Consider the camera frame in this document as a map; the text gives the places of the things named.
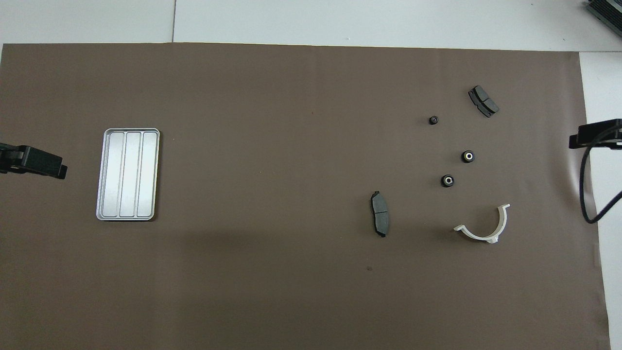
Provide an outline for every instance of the silver metal tray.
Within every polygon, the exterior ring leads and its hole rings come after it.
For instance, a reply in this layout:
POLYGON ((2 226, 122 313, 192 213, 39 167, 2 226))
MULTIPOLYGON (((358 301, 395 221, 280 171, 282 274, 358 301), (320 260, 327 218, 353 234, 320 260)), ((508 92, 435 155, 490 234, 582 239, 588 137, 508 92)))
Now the silver metal tray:
POLYGON ((158 129, 106 130, 95 212, 99 220, 153 218, 159 151, 158 129))

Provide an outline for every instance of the rubber bushing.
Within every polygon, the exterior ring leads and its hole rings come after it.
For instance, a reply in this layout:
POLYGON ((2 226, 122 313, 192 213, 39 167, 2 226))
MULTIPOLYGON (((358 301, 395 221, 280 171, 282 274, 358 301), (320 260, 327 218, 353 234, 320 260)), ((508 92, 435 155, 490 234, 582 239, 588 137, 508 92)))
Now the rubber bushing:
POLYGON ((462 153, 462 161, 465 163, 470 163, 475 160, 475 154, 473 151, 468 149, 462 153))
POLYGON ((440 183, 443 187, 452 187, 454 183, 453 176, 449 174, 443 175, 443 177, 440 178, 440 183))

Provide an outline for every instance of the semicircular white clip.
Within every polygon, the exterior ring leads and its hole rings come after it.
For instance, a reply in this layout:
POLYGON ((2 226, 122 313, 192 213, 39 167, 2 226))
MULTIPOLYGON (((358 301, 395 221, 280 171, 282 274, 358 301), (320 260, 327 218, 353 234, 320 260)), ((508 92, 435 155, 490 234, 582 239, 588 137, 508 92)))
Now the semicircular white clip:
POLYGON ((509 207, 509 204, 503 204, 502 206, 497 207, 497 209, 499 209, 499 224, 497 225, 497 228, 494 230, 494 232, 487 235, 486 237, 479 237, 472 234, 471 231, 469 231, 468 228, 464 225, 458 225, 454 227, 453 230, 462 231, 462 233, 471 237, 472 239, 485 240, 486 242, 491 244, 499 242, 499 235, 503 232, 503 229, 505 229, 505 225, 508 222, 508 212, 506 212, 507 207, 509 207))

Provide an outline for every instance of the brown paper backdrop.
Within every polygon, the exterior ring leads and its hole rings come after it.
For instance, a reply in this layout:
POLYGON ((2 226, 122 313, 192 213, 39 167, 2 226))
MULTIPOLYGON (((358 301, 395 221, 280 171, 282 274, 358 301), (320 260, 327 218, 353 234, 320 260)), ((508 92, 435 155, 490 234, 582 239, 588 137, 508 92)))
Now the brown paper backdrop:
POLYGON ((567 149, 585 123, 577 53, 5 45, 0 78, 0 140, 69 166, 64 181, 0 175, 0 348, 608 344, 567 149), (477 84, 501 108, 490 119, 477 84), (162 133, 152 222, 95 217, 103 132, 119 127, 162 133), (498 244, 452 230, 488 234, 504 203, 498 244))

